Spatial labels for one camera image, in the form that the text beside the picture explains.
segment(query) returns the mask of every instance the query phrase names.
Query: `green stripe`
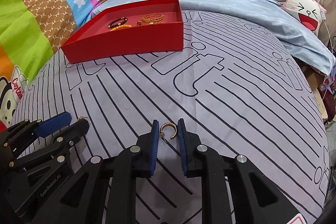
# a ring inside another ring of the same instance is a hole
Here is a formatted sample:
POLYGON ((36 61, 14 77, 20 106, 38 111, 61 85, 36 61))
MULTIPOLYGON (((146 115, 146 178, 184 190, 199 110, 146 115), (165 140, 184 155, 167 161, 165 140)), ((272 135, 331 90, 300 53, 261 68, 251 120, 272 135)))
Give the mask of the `green stripe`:
POLYGON ((30 81, 53 56, 48 39, 22 0, 0 0, 0 43, 30 81))

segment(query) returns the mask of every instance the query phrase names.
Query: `gold bracelet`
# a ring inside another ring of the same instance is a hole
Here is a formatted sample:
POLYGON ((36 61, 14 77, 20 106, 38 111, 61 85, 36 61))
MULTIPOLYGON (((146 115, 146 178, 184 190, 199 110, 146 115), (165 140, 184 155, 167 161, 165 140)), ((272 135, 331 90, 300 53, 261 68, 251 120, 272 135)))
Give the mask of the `gold bracelet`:
POLYGON ((154 17, 154 16, 155 16, 155 13, 145 15, 145 16, 143 16, 142 21, 145 22, 145 23, 151 23, 151 22, 154 23, 154 22, 159 22, 159 21, 163 20, 163 14, 159 14, 159 16, 156 17, 156 18, 150 18, 150 17, 154 17))
POLYGON ((124 25, 120 25, 120 26, 117 26, 117 27, 114 27, 110 30, 111 31, 115 31, 115 30, 118 30, 118 29, 122 29, 122 28, 130 28, 132 27, 132 25, 128 25, 128 24, 124 24, 124 25))

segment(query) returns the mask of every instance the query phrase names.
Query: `silver bolt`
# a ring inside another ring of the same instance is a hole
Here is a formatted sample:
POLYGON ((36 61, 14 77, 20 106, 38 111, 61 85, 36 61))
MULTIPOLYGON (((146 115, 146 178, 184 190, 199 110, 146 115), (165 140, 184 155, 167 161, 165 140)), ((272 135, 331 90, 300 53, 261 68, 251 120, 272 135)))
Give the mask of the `silver bolt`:
POLYGON ((239 156, 237 156, 237 161, 239 161, 243 164, 244 162, 247 162, 247 157, 244 156, 244 155, 239 155, 239 156))
POLYGON ((130 148, 131 152, 133 153, 137 153, 141 150, 141 148, 137 145, 133 145, 131 148, 130 148))
POLYGON ((99 163, 99 162, 100 162, 100 157, 99 157, 99 156, 93 156, 93 157, 91 158, 91 162, 92 162, 93 164, 97 164, 97 163, 99 163))
POLYGON ((208 150, 208 147, 206 145, 200 144, 199 146, 197 146, 197 150, 201 152, 205 152, 208 150))
POLYGON ((58 157, 57 157, 57 161, 58 161, 59 163, 63 162, 64 160, 65 160, 65 157, 64 157, 64 156, 58 156, 58 157))

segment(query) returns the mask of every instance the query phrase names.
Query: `red box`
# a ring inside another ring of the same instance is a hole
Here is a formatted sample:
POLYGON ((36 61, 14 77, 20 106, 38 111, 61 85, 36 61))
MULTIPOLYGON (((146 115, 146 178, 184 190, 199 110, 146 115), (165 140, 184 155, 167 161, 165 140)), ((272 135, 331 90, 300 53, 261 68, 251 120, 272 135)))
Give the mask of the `red box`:
POLYGON ((108 8, 81 28, 61 46, 70 63, 110 56, 183 50, 183 19, 179 0, 145 0, 108 8), (142 17, 161 13, 158 24, 143 23, 142 17), (130 28, 110 31, 108 24, 127 17, 130 28))

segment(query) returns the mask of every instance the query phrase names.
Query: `colorful blanket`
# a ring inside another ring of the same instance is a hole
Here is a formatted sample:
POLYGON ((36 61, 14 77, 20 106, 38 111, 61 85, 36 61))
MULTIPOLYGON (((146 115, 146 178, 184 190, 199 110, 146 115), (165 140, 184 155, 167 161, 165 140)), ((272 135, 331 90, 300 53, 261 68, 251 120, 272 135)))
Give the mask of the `colorful blanket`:
POLYGON ((0 131, 41 67, 104 0, 0 0, 0 131))

